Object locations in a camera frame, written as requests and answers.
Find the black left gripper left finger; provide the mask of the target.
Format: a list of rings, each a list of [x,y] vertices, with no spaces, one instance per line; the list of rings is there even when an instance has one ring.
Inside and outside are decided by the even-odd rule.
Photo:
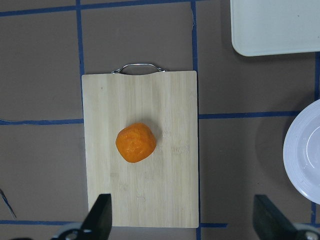
[[[107,240],[112,229],[112,197],[100,194],[81,225],[70,224],[52,240]]]

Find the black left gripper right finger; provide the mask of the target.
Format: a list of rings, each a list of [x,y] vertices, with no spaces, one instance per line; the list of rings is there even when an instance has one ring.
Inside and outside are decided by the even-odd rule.
[[[260,240],[318,240],[320,231],[302,223],[292,223],[264,194],[253,198],[252,225]]]

